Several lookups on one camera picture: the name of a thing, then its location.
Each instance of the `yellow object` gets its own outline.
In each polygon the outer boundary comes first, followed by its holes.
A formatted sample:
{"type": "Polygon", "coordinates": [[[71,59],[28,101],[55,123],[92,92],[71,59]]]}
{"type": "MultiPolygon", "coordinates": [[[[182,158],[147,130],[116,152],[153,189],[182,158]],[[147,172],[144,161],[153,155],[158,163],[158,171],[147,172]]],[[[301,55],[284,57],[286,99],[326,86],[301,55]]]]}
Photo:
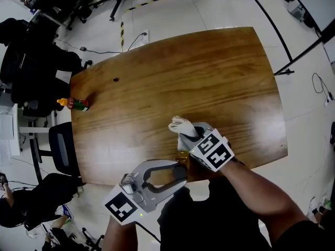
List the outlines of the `yellow object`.
{"type": "Polygon", "coordinates": [[[62,106],[66,106],[68,104],[68,99],[67,98],[57,99],[57,102],[62,106]]]}

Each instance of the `chair backrest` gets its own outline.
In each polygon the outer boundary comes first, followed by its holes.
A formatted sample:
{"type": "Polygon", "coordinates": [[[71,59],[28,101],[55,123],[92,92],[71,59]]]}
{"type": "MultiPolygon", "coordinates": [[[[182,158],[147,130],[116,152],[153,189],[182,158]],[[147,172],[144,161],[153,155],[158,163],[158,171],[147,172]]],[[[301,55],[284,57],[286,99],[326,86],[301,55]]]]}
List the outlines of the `chair backrest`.
{"type": "Polygon", "coordinates": [[[49,143],[56,169],[67,175],[80,176],[71,122],[51,127],[49,143]]]}

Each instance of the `white cloth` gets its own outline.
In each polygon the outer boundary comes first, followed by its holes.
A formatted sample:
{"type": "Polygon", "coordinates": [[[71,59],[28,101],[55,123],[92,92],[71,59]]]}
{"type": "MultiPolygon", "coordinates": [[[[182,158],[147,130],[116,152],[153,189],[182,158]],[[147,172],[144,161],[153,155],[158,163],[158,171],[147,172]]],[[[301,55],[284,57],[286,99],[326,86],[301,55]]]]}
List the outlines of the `white cloth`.
{"type": "Polygon", "coordinates": [[[172,132],[178,133],[178,151],[189,151],[185,144],[179,137],[179,134],[182,133],[186,136],[196,137],[199,136],[194,126],[187,119],[175,116],[172,118],[172,123],[169,124],[169,129],[172,132]]]}

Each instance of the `wooden table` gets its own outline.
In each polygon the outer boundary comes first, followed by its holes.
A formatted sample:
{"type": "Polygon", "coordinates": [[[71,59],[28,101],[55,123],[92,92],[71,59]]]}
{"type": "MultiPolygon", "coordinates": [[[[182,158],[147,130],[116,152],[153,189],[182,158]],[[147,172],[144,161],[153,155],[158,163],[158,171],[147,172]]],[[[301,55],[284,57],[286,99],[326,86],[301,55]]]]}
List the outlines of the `wooden table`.
{"type": "MultiPolygon", "coordinates": [[[[251,27],[190,33],[117,55],[74,76],[71,96],[91,105],[72,111],[84,182],[115,185],[142,161],[175,159],[173,116],[217,128],[250,168],[287,155],[277,84],[251,27]]],[[[189,181],[218,175],[195,162],[188,174],[189,181]]],[[[152,182],[170,179],[166,171],[152,182]]]]}

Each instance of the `metal pole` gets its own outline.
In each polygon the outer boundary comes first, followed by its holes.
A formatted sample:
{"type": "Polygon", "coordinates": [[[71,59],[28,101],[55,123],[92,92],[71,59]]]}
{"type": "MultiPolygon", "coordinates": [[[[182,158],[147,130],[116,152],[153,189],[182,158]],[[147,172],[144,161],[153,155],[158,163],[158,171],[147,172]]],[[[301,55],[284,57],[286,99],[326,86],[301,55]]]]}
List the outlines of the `metal pole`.
{"type": "Polygon", "coordinates": [[[273,29],[274,29],[275,32],[277,33],[277,35],[278,35],[278,37],[279,37],[279,39],[280,39],[280,41],[281,41],[281,43],[282,43],[282,45],[283,45],[283,47],[284,47],[284,49],[285,49],[285,52],[286,52],[286,54],[287,54],[287,56],[288,56],[289,61],[291,62],[291,61],[293,60],[292,57],[291,57],[291,54],[290,54],[290,52],[289,52],[289,50],[288,50],[288,48],[287,48],[287,45],[286,45],[286,43],[285,43],[285,41],[284,41],[282,35],[281,35],[280,32],[278,31],[278,29],[277,29],[275,23],[272,21],[271,17],[268,15],[268,13],[267,13],[266,10],[264,9],[264,7],[261,5],[261,3],[260,3],[258,0],[255,0],[255,2],[258,4],[258,6],[261,8],[261,10],[263,11],[263,13],[266,15],[267,19],[268,19],[269,22],[271,23],[273,29]]]}
{"type": "Polygon", "coordinates": [[[274,75],[280,75],[281,71],[285,70],[286,68],[290,67],[293,63],[295,63],[297,60],[300,60],[304,55],[306,55],[309,51],[311,51],[314,47],[316,47],[319,43],[322,42],[322,37],[320,37],[318,40],[316,40],[312,45],[310,45],[304,52],[302,52],[299,56],[297,56],[295,59],[287,63],[284,67],[282,67],[278,72],[276,72],[274,75]]]}

